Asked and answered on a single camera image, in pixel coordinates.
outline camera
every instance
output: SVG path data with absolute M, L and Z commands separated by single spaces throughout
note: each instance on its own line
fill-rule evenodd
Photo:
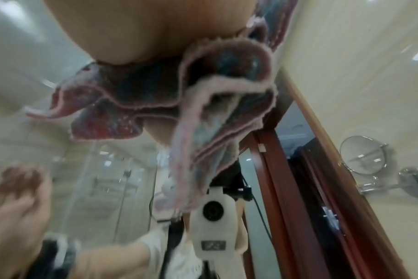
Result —
M 235 255 L 238 218 L 235 200 L 223 187 L 210 187 L 202 205 L 190 216 L 189 233 L 195 255 L 205 261 Z

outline camera lens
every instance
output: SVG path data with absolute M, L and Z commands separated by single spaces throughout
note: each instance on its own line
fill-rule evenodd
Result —
M 203 216 L 209 221 L 218 221 L 223 217 L 223 214 L 223 206 L 218 201 L 210 201 L 203 207 Z

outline towel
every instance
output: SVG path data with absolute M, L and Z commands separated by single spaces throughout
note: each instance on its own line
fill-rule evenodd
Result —
M 92 62 L 58 85 L 48 111 L 25 113 L 56 119 L 78 112 L 74 140 L 129 139 L 149 120 L 174 123 L 169 170 L 176 187 L 155 207 L 195 209 L 211 180 L 237 160 L 239 139 L 261 128 L 275 104 L 272 54 L 297 2 L 262 0 L 237 36 L 198 41 L 182 56 L 123 66 Z

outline white shirt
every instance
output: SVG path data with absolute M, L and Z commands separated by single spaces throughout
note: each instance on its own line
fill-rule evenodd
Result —
M 220 279 L 246 279 L 241 255 L 248 248 L 247 231 L 244 224 L 239 226 L 237 239 L 238 254 L 229 261 L 214 262 L 213 266 Z M 171 260 L 166 270 L 165 279 L 198 279 L 203 270 L 203 262 L 195 256 L 191 241 L 187 240 L 186 231 L 180 244 L 171 253 Z M 145 243 L 151 252 L 146 279 L 158 279 L 168 243 L 168 227 L 156 228 L 142 236 L 139 241 Z

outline magnifying mirror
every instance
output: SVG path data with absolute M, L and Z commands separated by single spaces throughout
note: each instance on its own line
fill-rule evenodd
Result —
M 342 142 L 339 153 L 350 171 L 371 175 L 386 167 L 384 146 L 368 137 L 352 136 Z

